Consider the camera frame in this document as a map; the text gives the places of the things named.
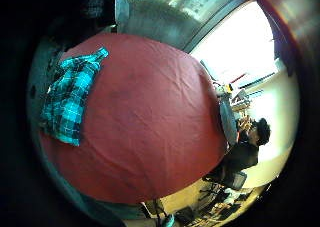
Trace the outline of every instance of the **desk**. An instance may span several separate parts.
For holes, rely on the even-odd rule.
[[[79,147],[40,133],[50,162],[77,190],[134,204],[194,183],[225,154],[210,77],[190,55],[126,34],[101,33],[61,59],[105,46],[83,117]]]

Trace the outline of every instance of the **bright window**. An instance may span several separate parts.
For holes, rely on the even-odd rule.
[[[246,74],[237,81],[238,86],[277,72],[272,31],[255,1],[226,17],[191,55],[202,60],[209,73],[221,82],[228,83]]]

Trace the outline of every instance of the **table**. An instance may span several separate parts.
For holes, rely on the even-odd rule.
[[[100,33],[61,58],[105,46],[79,147],[39,133],[44,152],[78,191],[139,203],[194,183],[222,159],[227,140],[210,77],[190,55],[147,38]]]

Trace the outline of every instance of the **plaid shirt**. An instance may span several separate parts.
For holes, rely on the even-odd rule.
[[[45,133],[62,142],[80,145],[86,98],[100,62],[108,54],[101,47],[91,55],[67,58],[58,65],[40,115],[40,127]]]

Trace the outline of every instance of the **dark hair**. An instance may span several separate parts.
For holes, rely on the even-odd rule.
[[[261,118],[259,122],[256,122],[257,132],[259,135],[259,140],[257,145],[265,145],[269,142],[270,138],[270,125],[267,123],[265,118]]]

